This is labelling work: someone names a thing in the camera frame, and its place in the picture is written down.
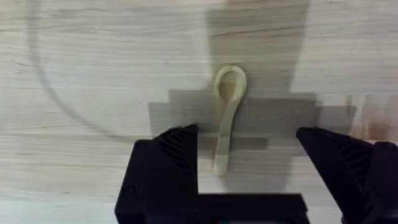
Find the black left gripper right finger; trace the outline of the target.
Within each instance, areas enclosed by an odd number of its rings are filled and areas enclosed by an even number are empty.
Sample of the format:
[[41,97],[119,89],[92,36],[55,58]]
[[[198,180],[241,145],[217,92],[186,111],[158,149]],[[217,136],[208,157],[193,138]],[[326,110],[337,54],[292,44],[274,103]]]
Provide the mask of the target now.
[[347,224],[397,223],[397,145],[355,139],[322,128],[296,137]]

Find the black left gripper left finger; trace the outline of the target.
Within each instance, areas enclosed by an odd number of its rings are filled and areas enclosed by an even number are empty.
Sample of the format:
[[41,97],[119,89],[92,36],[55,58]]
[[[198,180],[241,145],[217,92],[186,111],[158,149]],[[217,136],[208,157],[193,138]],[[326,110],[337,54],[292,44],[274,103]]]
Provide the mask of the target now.
[[196,223],[198,126],[170,128],[134,143],[114,214],[121,224]]

